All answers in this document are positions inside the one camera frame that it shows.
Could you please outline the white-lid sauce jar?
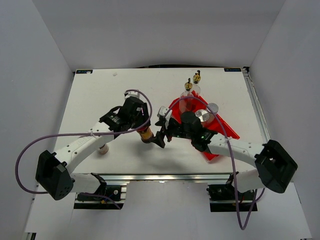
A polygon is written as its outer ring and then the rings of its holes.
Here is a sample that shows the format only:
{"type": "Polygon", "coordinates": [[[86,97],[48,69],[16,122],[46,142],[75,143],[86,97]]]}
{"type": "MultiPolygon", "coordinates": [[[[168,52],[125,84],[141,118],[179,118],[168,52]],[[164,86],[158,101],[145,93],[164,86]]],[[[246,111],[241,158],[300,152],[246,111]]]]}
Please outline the white-lid sauce jar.
{"type": "Polygon", "coordinates": [[[104,155],[109,151],[109,146],[107,144],[104,144],[97,151],[99,154],[104,155]]]}

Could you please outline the gold-cap oil bottle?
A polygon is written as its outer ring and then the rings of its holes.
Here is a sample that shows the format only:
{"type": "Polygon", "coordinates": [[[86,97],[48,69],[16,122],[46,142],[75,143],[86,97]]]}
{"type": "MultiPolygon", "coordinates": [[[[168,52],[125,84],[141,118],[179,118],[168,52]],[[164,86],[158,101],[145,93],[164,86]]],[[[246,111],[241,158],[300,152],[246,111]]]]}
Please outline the gold-cap oil bottle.
{"type": "Polygon", "coordinates": [[[192,78],[193,84],[192,84],[192,89],[191,89],[191,93],[195,96],[195,97],[199,97],[200,93],[201,93],[201,88],[199,86],[199,83],[201,81],[201,71],[197,70],[196,73],[194,74],[193,78],[192,78]]]}
{"type": "Polygon", "coordinates": [[[180,95],[179,101],[179,113],[183,114],[184,112],[191,112],[194,108],[193,99],[190,98],[193,96],[192,90],[193,84],[191,83],[191,79],[189,78],[187,82],[184,84],[184,92],[180,95]]]}

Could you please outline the red plastic organizer tray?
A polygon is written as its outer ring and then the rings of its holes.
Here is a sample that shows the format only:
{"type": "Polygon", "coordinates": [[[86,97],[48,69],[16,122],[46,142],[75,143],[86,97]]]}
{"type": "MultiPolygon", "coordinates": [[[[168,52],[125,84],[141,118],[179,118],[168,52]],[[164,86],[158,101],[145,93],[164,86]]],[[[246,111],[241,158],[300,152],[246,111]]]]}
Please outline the red plastic organizer tray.
{"type": "MultiPolygon", "coordinates": [[[[192,98],[193,102],[193,110],[191,112],[196,112],[199,109],[207,110],[208,103],[201,97],[201,96],[190,96],[192,98]]],[[[179,102],[180,97],[175,99],[169,106],[169,108],[172,110],[171,118],[174,118],[179,123],[181,122],[181,115],[179,112],[179,102]]],[[[209,110],[208,112],[210,114],[210,119],[206,126],[203,126],[209,130],[216,131],[218,134],[222,134],[223,136],[231,137],[233,139],[238,140],[240,136],[218,115],[215,113],[212,113],[212,110],[209,110]]],[[[211,161],[214,158],[218,157],[217,154],[210,152],[202,152],[204,157],[211,161]]]]}

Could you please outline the aluminium table frame rail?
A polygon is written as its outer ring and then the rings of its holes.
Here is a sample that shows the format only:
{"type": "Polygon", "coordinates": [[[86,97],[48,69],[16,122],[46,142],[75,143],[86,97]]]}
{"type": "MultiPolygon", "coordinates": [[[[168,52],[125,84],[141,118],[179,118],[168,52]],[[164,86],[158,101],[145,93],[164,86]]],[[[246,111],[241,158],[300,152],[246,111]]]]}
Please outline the aluminium table frame rail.
{"type": "Polygon", "coordinates": [[[261,106],[260,100],[258,98],[254,83],[252,81],[252,78],[250,76],[250,68],[248,66],[244,66],[242,69],[242,74],[245,80],[245,84],[247,87],[247,91],[249,93],[249,97],[251,100],[251,104],[253,106],[253,110],[255,112],[255,116],[258,122],[258,126],[260,129],[260,133],[262,136],[262,140],[264,143],[267,143],[271,137],[270,137],[270,132],[269,128],[267,125],[266,117],[263,111],[263,108],[261,106]]]}

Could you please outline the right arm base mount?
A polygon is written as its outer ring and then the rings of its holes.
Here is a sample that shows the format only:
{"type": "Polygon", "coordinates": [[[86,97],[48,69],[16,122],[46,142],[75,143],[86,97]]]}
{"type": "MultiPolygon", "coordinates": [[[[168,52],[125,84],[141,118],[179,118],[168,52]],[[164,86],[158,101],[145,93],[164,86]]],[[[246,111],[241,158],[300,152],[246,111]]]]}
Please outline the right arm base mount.
{"type": "MultiPolygon", "coordinates": [[[[236,212],[235,189],[232,186],[234,175],[231,174],[225,184],[210,184],[206,191],[209,195],[209,206],[212,213],[236,212]]],[[[248,212],[254,199],[254,190],[237,192],[239,211],[248,212]]]]}

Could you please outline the silver-lid tall shaker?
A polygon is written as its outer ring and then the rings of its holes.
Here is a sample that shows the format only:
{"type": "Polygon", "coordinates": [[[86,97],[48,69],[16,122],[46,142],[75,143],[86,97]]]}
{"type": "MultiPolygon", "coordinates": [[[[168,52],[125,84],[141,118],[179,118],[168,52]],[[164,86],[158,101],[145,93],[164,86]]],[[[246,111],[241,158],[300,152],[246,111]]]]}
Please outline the silver-lid tall shaker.
{"type": "Polygon", "coordinates": [[[200,123],[205,127],[210,120],[210,114],[205,109],[198,109],[195,116],[200,119],[200,123]]]}

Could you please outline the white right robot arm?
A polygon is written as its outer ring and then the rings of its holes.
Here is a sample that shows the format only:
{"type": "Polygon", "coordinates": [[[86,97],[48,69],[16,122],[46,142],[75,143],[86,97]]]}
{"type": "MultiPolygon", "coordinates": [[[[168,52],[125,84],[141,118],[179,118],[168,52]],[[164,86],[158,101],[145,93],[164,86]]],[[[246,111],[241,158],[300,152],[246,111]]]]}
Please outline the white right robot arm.
{"type": "Polygon", "coordinates": [[[270,139],[262,144],[225,138],[221,133],[205,128],[191,111],[184,112],[180,121],[171,114],[167,108],[157,114],[156,125],[161,129],[156,133],[155,142],[161,148],[172,138],[188,139],[202,153],[233,157],[254,167],[238,173],[236,180],[229,182],[225,187],[229,198],[236,200],[244,192],[254,189],[267,188],[279,194],[286,191],[298,165],[279,142],[270,139]]]}

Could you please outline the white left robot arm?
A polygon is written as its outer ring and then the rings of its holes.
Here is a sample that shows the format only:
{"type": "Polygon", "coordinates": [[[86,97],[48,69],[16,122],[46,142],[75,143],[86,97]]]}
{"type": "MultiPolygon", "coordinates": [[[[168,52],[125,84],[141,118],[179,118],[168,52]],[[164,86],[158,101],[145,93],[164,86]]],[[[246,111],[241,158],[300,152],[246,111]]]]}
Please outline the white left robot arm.
{"type": "Polygon", "coordinates": [[[147,103],[130,96],[123,106],[112,108],[90,130],[72,143],[51,153],[39,155],[35,179],[58,201],[69,193],[86,193],[99,200],[105,196],[106,182],[96,173],[74,173],[76,167],[93,152],[107,149],[107,143],[129,129],[150,126],[147,103]]]}

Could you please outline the red-lid sauce jar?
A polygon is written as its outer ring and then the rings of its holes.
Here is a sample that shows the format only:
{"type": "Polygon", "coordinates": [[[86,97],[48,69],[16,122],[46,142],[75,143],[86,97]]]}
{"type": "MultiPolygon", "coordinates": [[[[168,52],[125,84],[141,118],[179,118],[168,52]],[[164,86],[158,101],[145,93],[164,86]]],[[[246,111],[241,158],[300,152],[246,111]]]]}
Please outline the red-lid sauce jar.
{"type": "Polygon", "coordinates": [[[140,135],[141,141],[145,144],[151,143],[155,137],[149,126],[140,128],[137,130],[137,133],[140,135]]]}

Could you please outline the right black table label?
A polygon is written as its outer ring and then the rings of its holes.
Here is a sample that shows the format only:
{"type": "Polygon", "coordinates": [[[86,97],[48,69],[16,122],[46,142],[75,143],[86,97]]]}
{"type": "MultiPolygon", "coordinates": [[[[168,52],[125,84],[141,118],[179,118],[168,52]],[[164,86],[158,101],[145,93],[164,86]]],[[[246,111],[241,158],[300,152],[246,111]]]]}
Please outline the right black table label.
{"type": "Polygon", "coordinates": [[[224,71],[225,72],[242,72],[242,69],[241,68],[238,68],[238,67],[225,67],[224,68],[224,71]]]}

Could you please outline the black table corner label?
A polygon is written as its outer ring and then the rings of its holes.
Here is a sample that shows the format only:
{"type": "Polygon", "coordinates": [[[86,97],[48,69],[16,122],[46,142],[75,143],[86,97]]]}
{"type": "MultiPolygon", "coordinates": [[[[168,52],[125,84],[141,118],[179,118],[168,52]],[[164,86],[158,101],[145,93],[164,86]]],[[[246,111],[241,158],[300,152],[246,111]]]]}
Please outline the black table corner label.
{"type": "Polygon", "coordinates": [[[93,70],[92,69],[78,69],[75,71],[75,73],[78,74],[92,74],[93,70]]]}

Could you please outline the silver-lid small shaker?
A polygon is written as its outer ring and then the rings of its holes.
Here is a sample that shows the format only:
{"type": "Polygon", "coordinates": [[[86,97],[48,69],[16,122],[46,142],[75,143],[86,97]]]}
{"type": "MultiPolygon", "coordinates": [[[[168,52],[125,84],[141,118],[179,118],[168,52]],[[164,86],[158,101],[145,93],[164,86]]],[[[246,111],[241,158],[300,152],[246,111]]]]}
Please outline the silver-lid small shaker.
{"type": "Polygon", "coordinates": [[[212,110],[213,113],[217,114],[219,111],[219,106],[213,102],[207,104],[206,110],[210,112],[212,110]]]}

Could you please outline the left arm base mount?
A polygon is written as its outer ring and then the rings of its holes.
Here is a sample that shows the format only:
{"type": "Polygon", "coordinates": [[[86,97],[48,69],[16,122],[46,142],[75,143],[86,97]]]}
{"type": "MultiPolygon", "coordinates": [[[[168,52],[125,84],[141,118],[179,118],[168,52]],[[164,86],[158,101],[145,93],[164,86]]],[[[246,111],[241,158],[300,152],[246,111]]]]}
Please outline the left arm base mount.
{"type": "Polygon", "coordinates": [[[76,174],[73,188],[77,190],[76,210],[121,210],[126,199],[125,184],[107,182],[96,173],[76,174]]]}

